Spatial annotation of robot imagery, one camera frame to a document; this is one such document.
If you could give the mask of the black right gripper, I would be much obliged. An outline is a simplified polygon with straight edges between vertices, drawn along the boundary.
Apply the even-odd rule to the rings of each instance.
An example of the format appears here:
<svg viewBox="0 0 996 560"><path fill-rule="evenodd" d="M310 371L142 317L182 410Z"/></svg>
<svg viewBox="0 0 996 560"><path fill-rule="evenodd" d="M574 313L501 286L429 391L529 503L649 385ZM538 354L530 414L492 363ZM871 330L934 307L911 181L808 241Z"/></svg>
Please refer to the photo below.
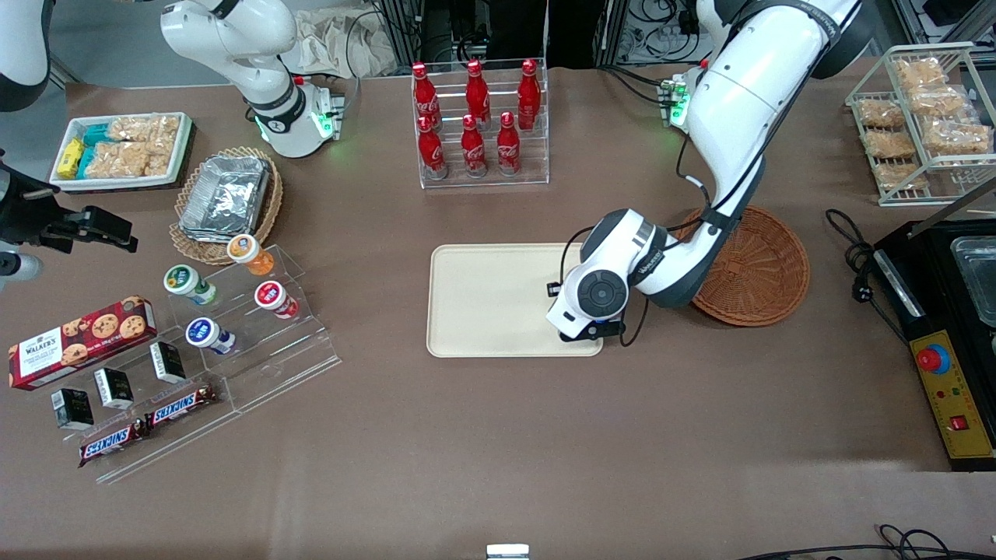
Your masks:
<svg viewBox="0 0 996 560"><path fill-rule="evenodd" d="M138 251L139 239L132 235L132 223L106 209L87 205L78 213L59 205L54 198L61 189L35 180L1 163L3 195L1 201L1 239L12 245L44 246L71 253L75 241L100 243L124 250Z"/></svg>

